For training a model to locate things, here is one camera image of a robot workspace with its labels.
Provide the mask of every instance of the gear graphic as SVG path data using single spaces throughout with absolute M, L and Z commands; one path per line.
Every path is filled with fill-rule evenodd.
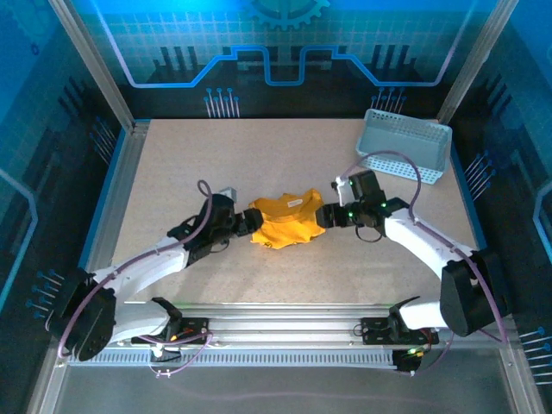
M 287 30 L 311 23 L 314 16 L 320 17 L 321 8 L 328 7 L 329 0 L 246 0 L 243 5 L 259 23 Z
M 54 23 L 47 0 L 0 0 L 0 9 L 8 11 L 19 29 L 33 42 L 40 41 Z

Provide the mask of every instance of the work table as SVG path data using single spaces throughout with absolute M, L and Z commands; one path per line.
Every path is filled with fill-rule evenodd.
M 113 263 L 153 246 L 204 202 L 196 183 L 237 190 L 236 211 L 256 198 L 303 194 L 310 188 L 335 203 L 336 175 L 358 159 L 361 119 L 153 120 L 141 153 Z M 410 202 L 416 182 L 376 172 L 388 198 Z M 423 185 L 416 213 L 468 246 L 474 237 L 453 167 Z M 361 229 L 365 238 L 377 235 Z M 234 238 L 180 273 L 135 295 L 184 303 L 390 304 L 436 296 L 439 280 L 402 246 L 360 241 L 353 228 L 329 229 L 316 240 L 272 250 Z

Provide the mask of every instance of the yellow t-shirt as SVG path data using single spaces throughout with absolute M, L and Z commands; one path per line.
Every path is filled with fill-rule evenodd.
M 324 202 L 314 188 L 303 196 L 284 194 L 277 200 L 259 198 L 249 207 L 259 209 L 263 224 L 253 233 L 252 243 L 268 248 L 284 248 L 290 244 L 308 243 L 325 229 L 317 225 L 316 212 Z

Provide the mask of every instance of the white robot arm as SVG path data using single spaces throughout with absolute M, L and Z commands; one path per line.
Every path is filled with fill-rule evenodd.
M 46 328 L 60 339 L 60 348 L 86 361 L 111 342 L 137 336 L 154 336 L 166 342 L 180 334 L 182 315 L 164 298 L 145 304 L 125 301 L 191 266 L 214 246 L 228 244 L 234 236 L 250 235 L 262 225 L 262 215 L 256 209 L 235 214 L 234 200 L 227 195 L 212 195 L 211 207 L 208 205 L 205 202 L 197 216 L 124 263 L 93 273 L 76 269 L 66 275 L 46 322 Z
M 415 297 L 392 307 L 389 322 L 395 337 L 401 330 L 423 328 L 447 328 L 468 336 L 492 323 L 498 313 L 499 317 L 511 313 L 496 254 L 448 238 L 414 217 L 410 206 L 399 198 L 387 200 L 373 171 L 348 179 L 337 177 L 332 186 L 339 203 L 326 204 L 317 212 L 318 225 L 374 228 L 410 250 L 441 280 L 439 299 Z

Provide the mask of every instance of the black joint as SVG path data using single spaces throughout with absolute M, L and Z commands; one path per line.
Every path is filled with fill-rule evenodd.
M 97 282 L 83 269 L 68 273 L 53 304 L 47 328 L 61 338 L 75 310 Z M 96 356 L 107 345 L 115 325 L 116 298 L 112 289 L 100 289 L 83 309 L 67 337 L 66 348 L 80 361 Z
M 414 298 L 403 300 L 402 302 L 395 304 L 389 310 L 389 317 L 387 317 L 387 322 L 391 330 L 390 337 L 395 343 L 405 343 L 405 341 L 410 340 L 409 334 L 411 331 L 406 327 L 403 318 L 400 316 L 399 309 L 405 304 L 408 304 L 409 302 L 418 298 L 419 296 L 415 296 Z
M 499 257 L 489 249 L 473 252 L 470 257 L 488 284 L 500 312 L 511 313 L 511 301 L 506 288 Z M 468 336 L 494 322 L 491 305 L 465 260 L 450 261 L 442 270 L 441 314 L 443 320 L 458 336 Z

